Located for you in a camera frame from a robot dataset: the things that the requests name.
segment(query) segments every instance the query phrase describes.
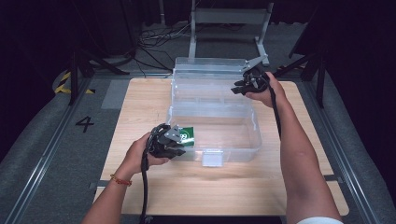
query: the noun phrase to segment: white sleeve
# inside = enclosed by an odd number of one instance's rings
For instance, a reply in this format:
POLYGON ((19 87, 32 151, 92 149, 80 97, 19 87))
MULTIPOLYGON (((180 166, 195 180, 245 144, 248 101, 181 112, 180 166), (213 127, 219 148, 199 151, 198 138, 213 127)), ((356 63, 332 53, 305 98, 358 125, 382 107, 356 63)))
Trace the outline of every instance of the white sleeve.
POLYGON ((330 217, 309 217, 299 221, 297 224, 343 224, 337 219, 330 217))

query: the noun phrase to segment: wooden table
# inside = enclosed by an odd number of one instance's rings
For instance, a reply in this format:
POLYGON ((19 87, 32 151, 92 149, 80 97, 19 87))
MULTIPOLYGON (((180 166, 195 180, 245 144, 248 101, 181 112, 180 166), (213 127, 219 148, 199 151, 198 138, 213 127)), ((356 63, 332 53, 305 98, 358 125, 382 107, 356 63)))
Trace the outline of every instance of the wooden table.
MULTIPOLYGON (((303 99, 292 82, 281 82, 298 119, 311 140, 324 175, 333 175, 303 99)), ((165 122, 171 104, 171 79, 131 80, 107 155, 101 179, 108 180, 135 139, 165 122)), ((148 215, 170 216, 283 216, 286 191, 279 161, 279 137, 274 112, 253 102, 261 125, 262 149, 250 162, 225 162, 203 167, 199 161, 169 161, 148 171, 148 215)), ((133 177, 122 207, 123 214, 140 214, 143 204, 141 175, 133 177)), ((336 181, 328 181, 338 210, 348 213, 336 181)), ((96 197, 103 188, 98 188, 96 197)))

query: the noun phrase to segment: clear plastic container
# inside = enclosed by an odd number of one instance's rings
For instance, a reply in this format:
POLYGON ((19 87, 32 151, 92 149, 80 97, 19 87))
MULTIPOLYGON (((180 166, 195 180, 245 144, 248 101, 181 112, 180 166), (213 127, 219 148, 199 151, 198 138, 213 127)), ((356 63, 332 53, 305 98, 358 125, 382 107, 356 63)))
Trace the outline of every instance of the clear plastic container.
POLYGON ((262 147, 251 100, 231 91, 242 78, 245 62, 177 58, 167 123, 192 127, 194 146, 183 147, 186 153, 174 160, 222 166, 226 161, 250 161, 262 147))

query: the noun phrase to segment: wristband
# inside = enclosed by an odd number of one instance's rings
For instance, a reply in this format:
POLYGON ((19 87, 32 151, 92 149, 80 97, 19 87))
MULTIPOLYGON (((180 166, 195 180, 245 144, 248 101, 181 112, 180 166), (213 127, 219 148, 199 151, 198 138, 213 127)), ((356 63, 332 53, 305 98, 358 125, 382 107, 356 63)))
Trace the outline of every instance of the wristband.
POLYGON ((110 176, 111 176, 111 179, 116 181, 117 184, 126 185, 128 187, 130 187, 132 185, 132 180, 122 180, 122 179, 116 178, 114 175, 110 175, 110 176))

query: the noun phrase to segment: person's right hand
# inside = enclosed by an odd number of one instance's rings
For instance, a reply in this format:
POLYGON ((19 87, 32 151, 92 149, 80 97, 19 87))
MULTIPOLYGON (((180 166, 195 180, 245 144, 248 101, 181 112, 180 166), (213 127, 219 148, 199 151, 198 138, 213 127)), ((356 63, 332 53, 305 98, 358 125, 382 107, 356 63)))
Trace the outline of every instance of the person's right hand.
MULTIPOLYGON (((276 104, 278 105, 279 102, 283 102, 286 100, 285 91, 283 90, 282 85, 280 85, 280 83, 276 80, 272 73, 266 72, 266 74, 270 78, 269 84, 274 89, 276 95, 276 104)), ((266 106, 273 107, 271 102, 271 92, 268 90, 268 88, 263 92, 247 92, 245 96, 252 100, 261 101, 266 106)))
MULTIPOLYGON (((146 133, 141 138, 135 140, 129 147, 124 160, 122 161, 119 169, 115 173, 116 177, 121 179, 131 179, 131 177, 141 170, 141 161, 146 143, 149 139, 150 133, 146 133)), ((155 158, 151 154, 148 154, 148 165, 162 165, 167 163, 167 158, 155 158)))

